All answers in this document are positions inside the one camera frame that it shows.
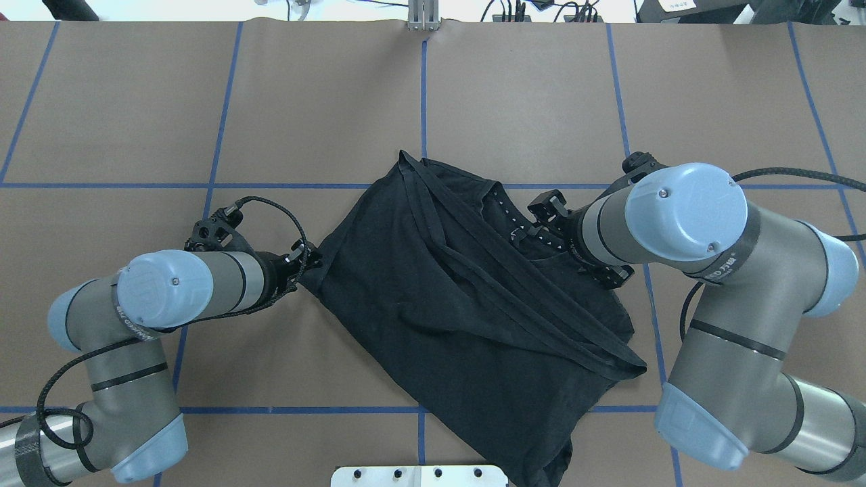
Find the black t-shirt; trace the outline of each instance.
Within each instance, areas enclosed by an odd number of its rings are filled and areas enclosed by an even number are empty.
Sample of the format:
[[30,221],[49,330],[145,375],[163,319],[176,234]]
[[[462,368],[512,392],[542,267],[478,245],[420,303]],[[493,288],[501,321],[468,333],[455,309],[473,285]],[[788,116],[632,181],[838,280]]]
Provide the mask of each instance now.
[[520,487],[559,484],[578,419],[646,364],[628,314],[502,185],[400,153],[302,283]]

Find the cable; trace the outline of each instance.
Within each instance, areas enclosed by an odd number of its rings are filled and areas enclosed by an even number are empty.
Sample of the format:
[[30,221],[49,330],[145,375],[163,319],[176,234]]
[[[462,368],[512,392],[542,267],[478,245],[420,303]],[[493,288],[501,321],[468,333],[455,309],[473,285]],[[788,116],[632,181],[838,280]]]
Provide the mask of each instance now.
[[[51,392],[51,388],[54,387],[63,374],[65,374],[70,368],[82,363],[84,360],[92,359],[96,355],[102,355],[106,352],[111,352],[112,350],[140,342],[141,340],[138,338],[130,338],[128,340],[118,341],[117,343],[113,343],[106,347],[98,348],[93,352],[83,354],[80,357],[70,360],[65,366],[60,367],[60,370],[55,372],[55,374],[51,376],[51,379],[48,379],[48,382],[45,383],[45,387],[43,387],[42,391],[39,393],[39,399],[36,400],[36,420],[39,421],[39,428],[42,430],[42,433],[45,434],[45,438],[50,439],[55,445],[60,446],[61,448],[66,448],[67,450],[83,448],[90,443],[90,440],[94,438],[94,422],[90,417],[83,412],[76,411],[75,409],[68,409],[66,407],[46,409],[45,400],[48,398],[48,393]],[[57,433],[52,431],[48,426],[48,416],[55,415],[73,416],[84,421],[85,424],[87,424],[87,436],[82,439],[81,442],[72,443],[60,438],[57,436]]]
[[496,0],[490,0],[490,2],[488,3],[488,6],[487,6],[487,7],[484,7],[484,13],[481,14],[481,20],[478,21],[478,22],[484,22],[484,17],[487,16],[487,11],[490,10],[490,6],[493,5],[493,2],[495,2],[495,1],[496,1]]
[[[758,176],[783,175],[783,176],[798,176],[800,178],[819,179],[822,181],[830,181],[838,185],[845,185],[849,188],[866,192],[866,183],[856,179],[845,178],[838,174],[830,174],[828,172],[811,171],[808,169],[798,169],[796,167],[762,167],[760,169],[752,169],[751,171],[741,172],[732,176],[734,181],[742,181],[743,179],[756,178]],[[856,235],[840,235],[834,236],[843,242],[856,242],[866,240],[866,233],[858,233]]]
[[682,303],[682,309],[680,310],[680,341],[684,341],[686,339],[686,315],[688,314],[688,308],[692,305],[692,299],[695,298],[695,294],[697,294],[698,289],[703,287],[703,282],[698,282],[695,286],[688,292],[686,296],[686,301]]
[[[216,318],[229,318],[231,316],[249,315],[249,314],[252,314],[256,311],[261,311],[262,309],[265,309],[265,308],[272,306],[275,302],[279,301],[286,294],[293,292],[293,291],[298,289],[298,286],[297,286],[298,281],[301,279],[301,276],[303,276],[304,272],[307,270],[307,259],[309,258],[309,255],[310,255],[310,247],[309,247],[309,243],[307,242],[307,234],[304,232],[303,227],[301,227],[301,222],[298,221],[298,218],[294,214],[292,214],[291,211],[287,210],[282,205],[279,205],[278,203],[275,203],[275,202],[273,202],[267,198],[262,198],[262,197],[258,197],[258,196],[247,196],[247,197],[244,197],[244,198],[237,200],[235,202],[235,207],[238,210],[240,210],[245,204],[249,203],[250,201],[259,201],[259,202],[264,203],[266,205],[271,205],[274,208],[276,208],[277,210],[282,211],[289,218],[292,219],[294,226],[298,229],[298,232],[301,234],[301,244],[304,247],[304,250],[301,253],[301,261],[298,265],[297,274],[295,274],[294,278],[288,283],[288,286],[279,295],[272,296],[270,299],[268,299],[267,301],[263,302],[262,304],[260,304],[258,306],[255,306],[255,307],[249,308],[249,309],[245,309],[243,311],[236,311],[234,313],[225,313],[223,315],[211,316],[208,318],[201,318],[198,320],[194,320],[194,321],[190,321],[188,323],[185,323],[181,327],[185,327],[185,326],[191,325],[192,323],[197,323],[200,321],[214,320]],[[76,357],[75,359],[71,360],[66,365],[61,367],[57,372],[55,372],[54,375],[51,376],[51,379],[49,379],[48,382],[45,384],[45,387],[42,388],[42,391],[39,393],[39,398],[36,400],[36,420],[39,422],[39,427],[42,430],[42,433],[45,434],[46,438],[51,440],[51,442],[54,443],[55,445],[58,445],[61,448],[65,448],[67,450],[75,450],[78,448],[83,448],[83,447],[90,444],[90,441],[94,437],[94,422],[90,419],[90,417],[88,417],[83,412],[76,411],[75,409],[69,409],[66,407],[46,408],[45,407],[45,401],[48,399],[48,393],[51,392],[51,389],[54,387],[54,385],[57,383],[57,381],[70,368],[75,367],[76,365],[82,363],[85,360],[92,359],[93,357],[95,357],[97,355],[105,354],[107,352],[111,352],[111,351],[116,350],[118,348],[127,347],[129,345],[133,345],[135,343],[140,343],[140,342],[141,341],[138,338],[130,338],[128,340],[119,341],[117,343],[113,343],[111,345],[99,348],[97,350],[94,350],[93,352],[88,352],[86,354],[83,354],[83,355]],[[55,415],[71,416],[71,417],[80,419],[81,421],[83,421],[87,425],[87,436],[84,439],[82,439],[80,442],[71,442],[71,443],[64,440],[63,438],[60,438],[48,426],[48,417],[49,416],[55,416]],[[23,418],[24,418],[24,416],[21,416],[18,418],[13,418],[13,419],[9,419],[7,421],[4,421],[3,423],[0,423],[0,428],[4,428],[4,427],[9,426],[9,425],[14,425],[16,423],[20,423],[23,420]]]
[[403,3],[380,2],[379,0],[355,0],[355,2],[378,3],[380,5],[389,5],[391,7],[406,7],[407,9],[409,8],[409,5]]
[[283,296],[285,296],[288,293],[291,293],[293,291],[296,291],[298,289],[298,281],[301,279],[301,276],[304,275],[304,271],[307,270],[307,259],[310,257],[310,246],[309,246],[309,243],[307,242],[307,234],[304,232],[303,227],[301,227],[301,222],[299,222],[298,218],[295,215],[293,215],[291,211],[287,210],[284,206],[280,205],[279,203],[275,203],[275,202],[273,202],[267,198],[262,198],[261,196],[245,196],[241,199],[238,199],[235,202],[235,207],[237,207],[237,209],[240,210],[241,207],[243,207],[245,204],[249,203],[250,201],[258,201],[258,202],[264,203],[265,205],[271,205],[274,208],[276,208],[277,210],[282,211],[289,218],[292,219],[292,223],[294,223],[295,228],[298,229],[298,233],[301,234],[301,244],[304,246],[304,251],[301,253],[301,262],[298,265],[298,273],[294,275],[294,278],[288,283],[288,286],[286,286],[285,290],[283,290],[279,295],[272,296],[270,299],[268,299],[267,301],[263,302],[262,304],[260,304],[258,306],[255,306],[253,308],[248,308],[248,309],[242,309],[240,311],[234,311],[232,313],[223,313],[222,315],[209,316],[207,318],[199,318],[197,320],[193,320],[193,321],[190,321],[188,323],[185,323],[179,327],[168,328],[166,330],[163,330],[164,332],[171,333],[171,332],[173,332],[179,328],[187,327],[187,326],[191,325],[192,323],[199,323],[201,321],[217,320],[217,319],[221,319],[221,318],[231,318],[233,316],[240,316],[240,315],[252,315],[253,313],[258,312],[258,311],[262,311],[265,308],[270,308],[271,306],[274,305],[275,302],[278,302]]
[[[866,192],[866,183],[863,183],[856,179],[845,178],[844,176],[839,176],[838,174],[830,174],[829,172],[812,171],[809,169],[798,169],[797,167],[762,167],[760,169],[752,169],[751,171],[745,171],[739,174],[735,174],[731,177],[731,179],[739,182],[743,179],[757,178],[758,176],[770,175],[798,176],[800,178],[818,179],[821,181],[829,181],[831,183],[836,183],[838,185],[845,185],[849,188]],[[858,233],[856,235],[838,235],[834,236],[834,238],[838,238],[843,242],[857,242],[860,240],[866,240],[866,233]],[[691,307],[692,300],[695,298],[695,294],[698,292],[698,289],[700,289],[701,286],[703,286],[703,282],[698,282],[697,284],[695,284],[692,290],[688,292],[688,295],[686,295],[686,300],[682,304],[682,310],[680,311],[680,340],[686,339],[686,315],[688,314],[688,309]]]
[[565,3],[563,3],[562,5],[559,6],[559,10],[557,10],[557,12],[556,12],[556,16],[553,18],[553,22],[554,22],[554,23],[556,23],[556,21],[559,20],[559,14],[562,13],[562,10],[563,10],[565,7],[569,6],[569,5],[573,5],[573,6],[574,6],[574,16],[577,16],[577,15],[578,15],[578,10],[580,10],[580,5],[578,5],[577,2],[565,2]]

